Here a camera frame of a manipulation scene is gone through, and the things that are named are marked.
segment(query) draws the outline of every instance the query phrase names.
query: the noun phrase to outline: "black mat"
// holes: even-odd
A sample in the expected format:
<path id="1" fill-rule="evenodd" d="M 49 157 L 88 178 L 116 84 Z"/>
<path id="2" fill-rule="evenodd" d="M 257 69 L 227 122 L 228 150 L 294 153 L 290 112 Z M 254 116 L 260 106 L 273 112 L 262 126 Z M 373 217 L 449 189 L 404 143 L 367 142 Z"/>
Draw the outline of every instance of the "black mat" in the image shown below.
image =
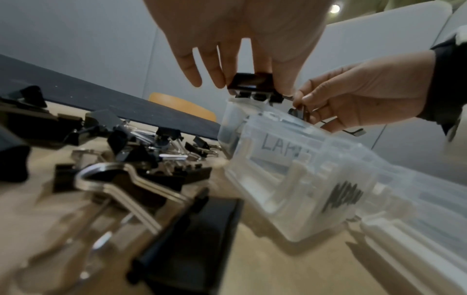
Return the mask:
<path id="1" fill-rule="evenodd" d="M 0 54 L 0 94 L 30 85 L 47 101 L 95 111 L 109 109 L 122 119 L 217 139 L 219 124 Z"/>

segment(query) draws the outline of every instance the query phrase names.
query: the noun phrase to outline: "ceiling light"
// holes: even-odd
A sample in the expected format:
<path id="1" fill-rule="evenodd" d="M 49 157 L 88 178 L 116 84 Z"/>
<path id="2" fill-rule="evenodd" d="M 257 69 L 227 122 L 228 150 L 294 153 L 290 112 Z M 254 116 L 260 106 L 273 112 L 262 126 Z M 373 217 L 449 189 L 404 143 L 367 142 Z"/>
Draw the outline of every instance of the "ceiling light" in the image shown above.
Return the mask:
<path id="1" fill-rule="evenodd" d="M 341 7 L 337 4 L 334 4 L 331 6 L 331 10 L 329 10 L 330 13 L 338 13 L 341 11 Z"/>

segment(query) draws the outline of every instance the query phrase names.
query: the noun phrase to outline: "pile of binder clips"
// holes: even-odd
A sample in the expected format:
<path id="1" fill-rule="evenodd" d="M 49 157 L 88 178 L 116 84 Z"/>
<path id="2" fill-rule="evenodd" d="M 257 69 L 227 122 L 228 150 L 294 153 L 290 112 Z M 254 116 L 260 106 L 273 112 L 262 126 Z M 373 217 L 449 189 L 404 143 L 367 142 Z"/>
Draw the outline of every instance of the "pile of binder clips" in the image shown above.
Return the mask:
<path id="1" fill-rule="evenodd" d="M 21 182 L 28 178 L 30 145 L 59 148 L 79 146 L 96 137 L 107 139 L 109 151 L 76 149 L 74 164 L 57 164 L 53 192 L 90 191 L 99 210 L 64 243 L 29 258 L 15 274 L 19 288 L 23 273 L 36 263 L 68 248 L 90 230 L 109 207 L 128 215 L 112 231 L 95 240 L 91 251 L 102 248 L 112 234 L 136 219 L 154 239 L 129 265 L 126 279 L 144 281 L 157 294 L 216 294 L 229 256 L 243 201 L 211 197 L 203 188 L 196 197 L 182 187 L 209 179 L 212 168 L 204 160 L 218 156 L 219 147 L 196 137 L 182 144 L 180 130 L 143 130 L 108 110 L 85 118 L 53 115 L 39 87 L 31 86 L 0 97 L 0 180 Z M 167 202 L 183 209 L 162 227 L 155 213 Z M 85 263 L 79 276 L 58 289 L 35 294 L 65 294 L 88 280 L 93 270 Z"/>

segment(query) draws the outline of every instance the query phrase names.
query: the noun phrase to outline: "hand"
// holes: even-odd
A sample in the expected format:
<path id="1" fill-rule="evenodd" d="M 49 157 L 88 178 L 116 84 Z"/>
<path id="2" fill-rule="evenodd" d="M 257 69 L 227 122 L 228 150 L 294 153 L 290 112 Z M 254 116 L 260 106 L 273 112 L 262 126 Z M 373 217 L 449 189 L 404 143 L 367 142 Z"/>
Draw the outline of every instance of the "hand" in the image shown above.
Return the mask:
<path id="1" fill-rule="evenodd" d="M 416 117 L 425 106 L 435 55 L 431 50 L 388 56 L 343 67 L 308 80 L 294 95 L 309 121 L 331 133 Z"/>
<path id="2" fill-rule="evenodd" d="M 237 72 L 242 38 L 251 38 L 255 72 L 272 73 L 284 95 L 324 29 L 331 0 L 144 0 L 185 76 L 199 87 L 198 48 L 218 88 Z"/>

